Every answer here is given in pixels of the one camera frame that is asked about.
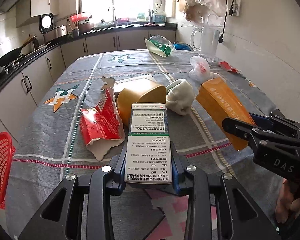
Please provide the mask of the person's right hand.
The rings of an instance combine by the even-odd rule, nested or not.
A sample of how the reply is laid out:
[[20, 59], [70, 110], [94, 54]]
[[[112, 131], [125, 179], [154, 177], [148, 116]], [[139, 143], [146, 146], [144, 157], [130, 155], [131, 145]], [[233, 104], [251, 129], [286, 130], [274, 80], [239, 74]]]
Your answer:
[[294, 194], [290, 190], [288, 180], [284, 179], [275, 208], [276, 221], [285, 223], [289, 216], [289, 211], [298, 212], [300, 210], [300, 198], [294, 199]]

